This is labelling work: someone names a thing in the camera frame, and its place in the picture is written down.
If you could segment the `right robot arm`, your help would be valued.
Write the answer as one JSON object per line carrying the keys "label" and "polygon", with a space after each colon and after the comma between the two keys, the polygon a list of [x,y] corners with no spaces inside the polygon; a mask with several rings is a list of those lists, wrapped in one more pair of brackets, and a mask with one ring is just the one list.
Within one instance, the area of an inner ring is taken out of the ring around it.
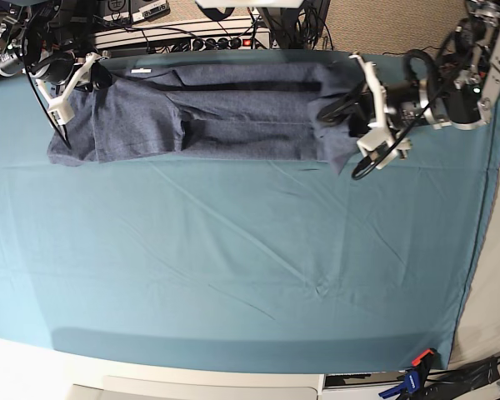
{"label": "right robot arm", "polygon": [[107,56],[89,41],[101,21],[97,1],[10,2],[0,24],[0,78],[26,73],[51,106],[75,90],[109,88]]}

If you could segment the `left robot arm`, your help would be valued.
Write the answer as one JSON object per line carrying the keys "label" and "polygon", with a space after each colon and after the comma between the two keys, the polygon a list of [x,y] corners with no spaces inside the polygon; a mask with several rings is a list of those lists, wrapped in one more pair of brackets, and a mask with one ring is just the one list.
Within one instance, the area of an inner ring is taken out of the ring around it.
{"label": "left robot arm", "polygon": [[466,1],[467,16],[442,41],[436,56],[402,55],[403,80],[383,83],[374,62],[353,54],[364,77],[317,114],[326,126],[348,122],[368,164],[404,159],[417,125],[473,130],[490,123],[500,94],[500,1]]}

